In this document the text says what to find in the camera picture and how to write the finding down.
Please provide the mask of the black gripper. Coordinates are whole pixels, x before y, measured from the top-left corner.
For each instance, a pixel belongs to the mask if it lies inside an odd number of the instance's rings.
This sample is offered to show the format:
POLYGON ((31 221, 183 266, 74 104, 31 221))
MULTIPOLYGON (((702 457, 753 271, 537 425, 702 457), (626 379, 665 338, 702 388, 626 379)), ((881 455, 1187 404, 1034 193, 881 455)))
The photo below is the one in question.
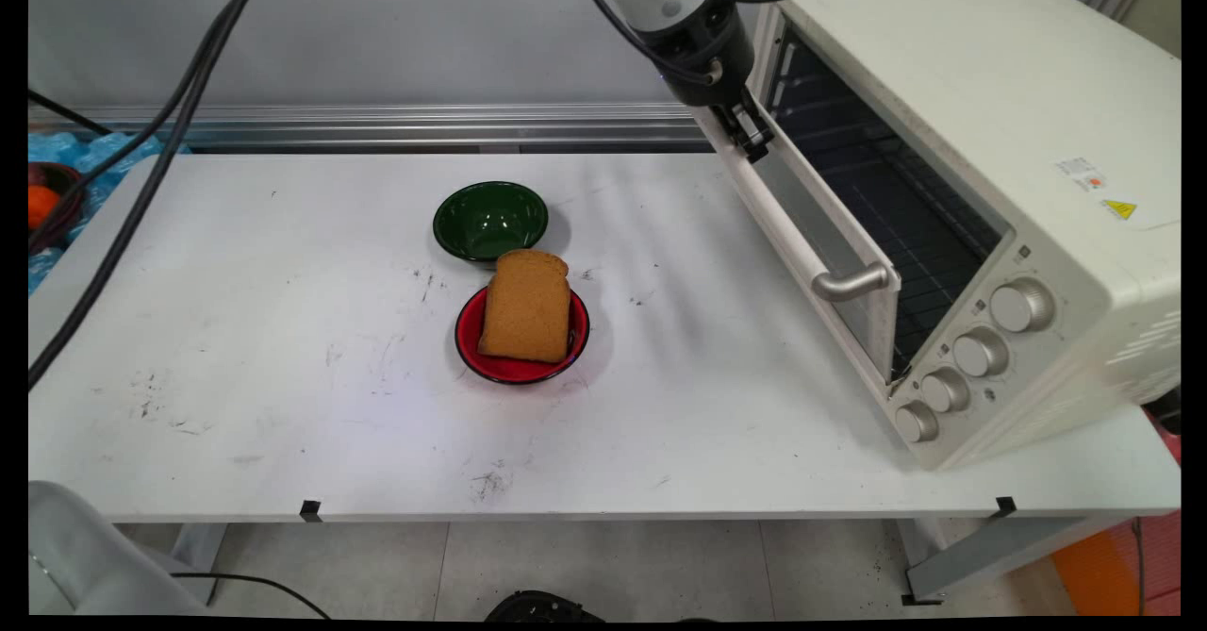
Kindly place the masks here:
POLYGON ((736 2, 702 2, 676 25, 643 33, 655 64, 678 103, 713 107, 721 129, 745 159, 768 154, 775 133, 746 90, 754 54, 736 2))

